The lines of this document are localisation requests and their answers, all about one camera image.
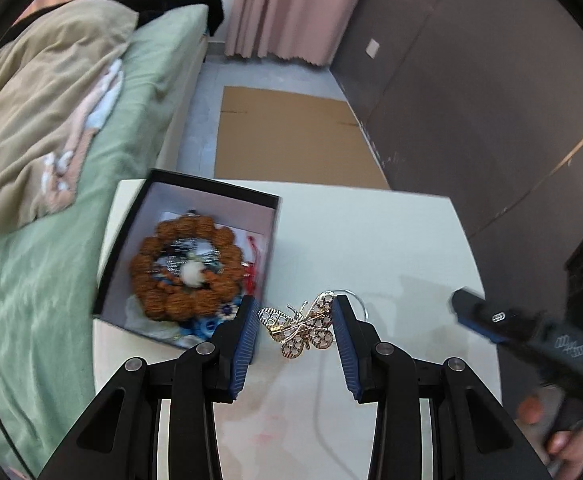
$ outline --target gray wall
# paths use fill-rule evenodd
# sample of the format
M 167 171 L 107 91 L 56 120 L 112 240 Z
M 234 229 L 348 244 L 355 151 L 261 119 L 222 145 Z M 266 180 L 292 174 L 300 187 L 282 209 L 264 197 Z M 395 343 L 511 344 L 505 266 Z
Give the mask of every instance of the gray wall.
M 583 148 L 532 190 L 583 137 L 583 31 L 558 1 L 360 0 L 332 72 L 390 186 L 452 198 L 488 298 L 561 315 Z M 518 367 L 502 354 L 512 413 Z

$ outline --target black box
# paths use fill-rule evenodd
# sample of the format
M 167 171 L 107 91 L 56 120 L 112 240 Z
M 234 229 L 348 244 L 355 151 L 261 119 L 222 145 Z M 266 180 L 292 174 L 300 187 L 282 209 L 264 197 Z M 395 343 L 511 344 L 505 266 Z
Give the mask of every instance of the black box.
M 155 233 L 156 224 L 190 210 L 212 216 L 216 225 L 228 226 L 242 248 L 244 261 L 257 259 L 253 296 L 262 302 L 271 260 L 281 199 L 275 195 L 232 186 L 215 180 L 181 173 L 152 170 L 140 188 L 121 226 L 100 280 L 93 316 L 129 332 L 189 348 L 211 336 L 218 322 L 231 319 L 232 304 L 224 305 L 218 316 L 195 318 L 177 324 L 154 321 L 144 316 L 132 291 L 131 259 L 140 244 Z M 254 257 L 248 235 L 258 247 Z

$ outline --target human hand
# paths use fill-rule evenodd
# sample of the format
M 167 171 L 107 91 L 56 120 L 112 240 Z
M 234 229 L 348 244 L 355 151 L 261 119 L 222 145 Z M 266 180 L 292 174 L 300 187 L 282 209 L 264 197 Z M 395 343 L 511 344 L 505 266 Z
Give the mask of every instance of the human hand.
M 542 403 L 536 395 L 527 397 L 518 406 L 518 419 L 524 424 L 538 424 L 542 417 Z M 553 434 L 547 443 L 547 452 L 563 462 L 556 480 L 577 479 L 583 472 L 583 428 L 576 432 L 558 431 Z

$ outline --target metal screw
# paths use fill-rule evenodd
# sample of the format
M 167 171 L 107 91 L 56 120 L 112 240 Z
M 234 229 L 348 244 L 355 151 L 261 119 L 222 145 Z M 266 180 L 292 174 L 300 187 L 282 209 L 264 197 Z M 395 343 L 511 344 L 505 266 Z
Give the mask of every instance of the metal screw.
M 135 372 L 136 370 L 140 370 L 142 366 L 142 361 L 137 357 L 132 357 L 131 359 L 127 359 L 125 362 L 125 370 L 128 372 Z
M 394 353 L 394 346 L 391 343 L 378 343 L 376 345 L 376 351 L 380 355 L 391 355 Z
M 200 355 L 209 355 L 212 352 L 214 352 L 214 350 L 216 350 L 216 346 L 214 346 L 214 343 L 210 343 L 209 341 L 205 341 L 204 343 L 200 343 L 196 347 L 196 351 Z
M 447 366 L 455 372 L 462 372 L 465 369 L 466 364 L 460 357 L 452 357 L 447 361 Z

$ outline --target brown beaded bracelet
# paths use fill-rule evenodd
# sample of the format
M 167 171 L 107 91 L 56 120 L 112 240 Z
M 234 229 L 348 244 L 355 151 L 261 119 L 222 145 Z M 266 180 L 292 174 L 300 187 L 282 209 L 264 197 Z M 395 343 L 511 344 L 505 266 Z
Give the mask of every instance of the brown beaded bracelet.
M 223 265 L 218 274 L 205 270 L 203 276 L 209 288 L 186 287 L 179 276 L 156 265 L 165 248 L 180 238 L 202 238 L 217 251 Z M 243 253 L 234 244 L 234 233 L 229 227 L 216 229 L 210 216 L 184 215 L 156 225 L 155 236 L 145 238 L 139 253 L 130 263 L 132 288 L 142 304 L 145 315 L 154 320 L 185 321 L 194 316 L 212 316 L 220 305 L 240 293 L 245 270 Z M 155 280 L 152 273 L 160 272 L 169 280 Z

